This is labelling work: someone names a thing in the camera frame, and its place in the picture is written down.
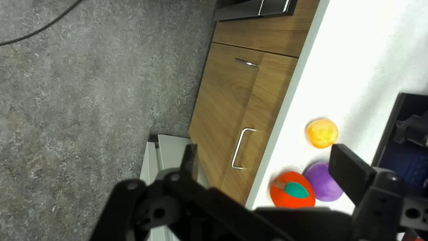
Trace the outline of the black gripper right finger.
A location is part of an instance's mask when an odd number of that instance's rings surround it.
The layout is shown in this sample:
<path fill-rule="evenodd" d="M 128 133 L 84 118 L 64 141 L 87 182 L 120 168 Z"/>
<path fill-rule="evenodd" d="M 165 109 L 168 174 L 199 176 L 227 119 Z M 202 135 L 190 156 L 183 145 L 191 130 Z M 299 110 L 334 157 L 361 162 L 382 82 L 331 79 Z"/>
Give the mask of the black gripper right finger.
<path fill-rule="evenodd" d="M 343 143 L 331 146 L 329 173 L 354 205 L 362 201 L 375 176 L 375 170 Z"/>

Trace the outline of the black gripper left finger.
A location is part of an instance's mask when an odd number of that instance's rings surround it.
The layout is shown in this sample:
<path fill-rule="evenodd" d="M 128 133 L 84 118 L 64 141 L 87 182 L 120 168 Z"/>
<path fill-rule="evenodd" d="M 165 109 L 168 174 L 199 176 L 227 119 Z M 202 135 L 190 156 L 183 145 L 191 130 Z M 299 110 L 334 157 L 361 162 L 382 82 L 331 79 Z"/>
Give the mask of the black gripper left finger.
<path fill-rule="evenodd" d="M 180 164 L 180 173 L 195 180 L 198 176 L 196 168 L 196 146 L 187 145 L 184 147 L 182 164 Z"/>

